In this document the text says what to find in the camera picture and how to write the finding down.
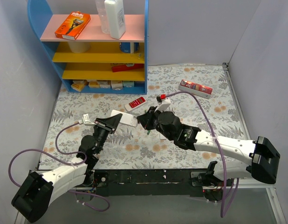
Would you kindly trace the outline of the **cream small box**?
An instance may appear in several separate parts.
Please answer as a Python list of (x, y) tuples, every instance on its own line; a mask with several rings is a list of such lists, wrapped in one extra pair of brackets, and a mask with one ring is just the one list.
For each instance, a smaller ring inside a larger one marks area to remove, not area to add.
[(123, 88), (123, 82), (118, 80), (111, 80), (111, 88), (113, 90), (119, 91)]

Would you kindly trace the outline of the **grey white remote control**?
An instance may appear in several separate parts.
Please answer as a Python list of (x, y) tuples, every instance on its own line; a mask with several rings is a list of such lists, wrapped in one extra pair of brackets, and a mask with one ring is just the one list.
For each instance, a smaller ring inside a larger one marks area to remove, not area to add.
[(121, 112), (121, 111), (117, 111), (117, 110), (112, 110), (110, 116), (116, 116), (118, 114), (121, 114), (122, 117), (120, 119), (120, 124), (122, 125), (128, 125), (131, 127), (136, 127), (138, 122), (137, 122), (137, 118), (136, 116), (129, 114), (129, 113), (125, 113), (125, 112)]

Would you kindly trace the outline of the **teal small box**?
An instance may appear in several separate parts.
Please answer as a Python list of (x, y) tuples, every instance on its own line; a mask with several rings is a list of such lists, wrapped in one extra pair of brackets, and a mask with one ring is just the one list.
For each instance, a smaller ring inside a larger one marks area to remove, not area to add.
[(135, 86), (134, 81), (122, 81), (124, 88), (132, 88)]

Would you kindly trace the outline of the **white cup on shelf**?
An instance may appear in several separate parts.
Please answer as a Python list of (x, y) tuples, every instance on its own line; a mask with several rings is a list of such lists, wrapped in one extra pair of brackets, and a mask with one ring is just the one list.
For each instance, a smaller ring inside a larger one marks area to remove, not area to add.
[(84, 53), (90, 49), (88, 42), (68, 42), (68, 45), (73, 53)]

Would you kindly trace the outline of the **red white remote control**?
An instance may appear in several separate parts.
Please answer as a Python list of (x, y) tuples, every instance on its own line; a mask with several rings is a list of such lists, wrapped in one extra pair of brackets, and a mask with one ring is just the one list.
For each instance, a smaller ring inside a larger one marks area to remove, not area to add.
[(124, 107), (127, 112), (131, 112), (147, 103), (147, 100), (144, 97), (139, 97), (130, 103), (126, 104)]

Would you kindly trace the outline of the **red box on shelf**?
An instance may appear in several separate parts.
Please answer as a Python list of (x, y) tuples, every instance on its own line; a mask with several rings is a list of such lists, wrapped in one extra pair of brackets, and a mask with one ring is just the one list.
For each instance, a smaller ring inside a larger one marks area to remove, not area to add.
[(110, 65), (112, 72), (121, 72), (144, 68), (143, 63), (111, 63)]

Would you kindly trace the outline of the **white battery cover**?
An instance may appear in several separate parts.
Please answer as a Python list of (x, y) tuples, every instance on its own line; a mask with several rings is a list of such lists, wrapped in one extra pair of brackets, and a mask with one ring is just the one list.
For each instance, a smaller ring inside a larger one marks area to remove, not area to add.
[(164, 135), (162, 135), (162, 134), (159, 134), (159, 137), (160, 137), (161, 140), (166, 140), (166, 137)]

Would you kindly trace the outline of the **floral table mat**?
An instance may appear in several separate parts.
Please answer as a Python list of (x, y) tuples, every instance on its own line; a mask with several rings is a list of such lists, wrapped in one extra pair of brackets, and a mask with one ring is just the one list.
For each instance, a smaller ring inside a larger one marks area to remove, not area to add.
[[(144, 96), (147, 103), (133, 114), (143, 114), (155, 106), (157, 95), (173, 93), (169, 110), (182, 123), (207, 132), (214, 130), (216, 135), (247, 140), (247, 127), (225, 70), (224, 65), (151, 66)], [(211, 87), (211, 97), (206, 99), (179, 90), (182, 79)], [(70, 93), (62, 87), (38, 168), (54, 169), (74, 157), (82, 138), (93, 133), (92, 127), (77, 124), (83, 114), (88, 113), (91, 120), (105, 118), (112, 110), (123, 112), (124, 106), (136, 98), (136, 95), (124, 94)], [(170, 141), (161, 140), (157, 131), (147, 135), (141, 126), (120, 125), (104, 144), (96, 169), (205, 168), (211, 161), (220, 160), (215, 153), (179, 149)]]

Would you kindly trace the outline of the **clear plastic bottle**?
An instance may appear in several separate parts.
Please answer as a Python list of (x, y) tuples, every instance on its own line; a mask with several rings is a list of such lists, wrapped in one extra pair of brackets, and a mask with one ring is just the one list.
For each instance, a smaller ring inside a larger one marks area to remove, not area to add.
[(95, 0), (96, 3), (96, 9), (99, 15), (99, 19), (101, 22), (101, 30), (105, 34), (109, 34), (109, 24), (108, 24), (108, 19), (107, 19), (107, 14), (106, 14), (106, 9), (105, 9), (105, 0)]

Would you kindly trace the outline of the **orange white small box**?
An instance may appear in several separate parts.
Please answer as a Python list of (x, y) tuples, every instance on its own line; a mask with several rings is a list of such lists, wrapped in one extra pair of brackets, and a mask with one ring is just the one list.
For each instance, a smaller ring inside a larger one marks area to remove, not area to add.
[(97, 81), (90, 81), (89, 88), (100, 88), (100, 84)]

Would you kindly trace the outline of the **white plastic bottle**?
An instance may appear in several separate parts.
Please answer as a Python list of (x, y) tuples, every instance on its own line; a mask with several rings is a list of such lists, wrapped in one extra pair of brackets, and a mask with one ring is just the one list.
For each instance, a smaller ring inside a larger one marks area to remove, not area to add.
[(105, 0), (110, 36), (119, 40), (126, 31), (123, 0)]

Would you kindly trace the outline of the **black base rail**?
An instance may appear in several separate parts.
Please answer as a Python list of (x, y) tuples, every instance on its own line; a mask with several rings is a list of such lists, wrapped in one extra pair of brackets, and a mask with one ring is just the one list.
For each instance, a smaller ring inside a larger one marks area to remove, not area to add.
[(213, 176), (214, 162), (208, 168), (99, 169), (81, 187), (101, 196), (203, 197), (219, 202), (223, 182)]

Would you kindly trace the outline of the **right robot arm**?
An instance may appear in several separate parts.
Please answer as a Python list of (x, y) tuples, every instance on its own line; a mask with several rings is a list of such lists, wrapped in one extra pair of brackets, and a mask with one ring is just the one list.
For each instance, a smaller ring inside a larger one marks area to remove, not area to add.
[(155, 111), (137, 116), (138, 123), (147, 131), (156, 130), (174, 145), (184, 150), (223, 154), (234, 161), (209, 165), (206, 181), (210, 185), (219, 184), (224, 179), (252, 177), (265, 184), (275, 184), (280, 153), (270, 140), (259, 136), (257, 140), (238, 140), (223, 136), (213, 137), (211, 133), (198, 127), (181, 123), (173, 112)]

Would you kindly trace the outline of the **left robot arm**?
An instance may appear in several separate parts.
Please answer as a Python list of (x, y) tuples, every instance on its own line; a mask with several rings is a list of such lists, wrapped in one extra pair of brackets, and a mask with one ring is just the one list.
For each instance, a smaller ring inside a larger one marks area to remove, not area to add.
[(11, 201), (29, 222), (39, 220), (49, 205), (58, 197), (75, 186), (90, 186), (94, 181), (93, 168), (98, 162), (97, 155), (103, 150), (107, 137), (113, 134), (122, 118), (119, 113), (109, 118), (97, 118), (91, 122), (88, 114), (84, 114), (78, 124), (92, 126), (94, 133), (82, 138), (76, 155), (70, 162), (62, 162), (62, 166), (39, 174), (30, 173)]

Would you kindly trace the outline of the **orange razor box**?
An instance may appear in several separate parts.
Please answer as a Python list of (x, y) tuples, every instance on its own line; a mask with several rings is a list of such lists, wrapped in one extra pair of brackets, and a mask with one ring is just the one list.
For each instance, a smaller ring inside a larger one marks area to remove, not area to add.
[(78, 38), (90, 20), (90, 14), (81, 13), (80, 11), (71, 12), (71, 14), (55, 31), (55, 36), (57, 38), (74, 41)]

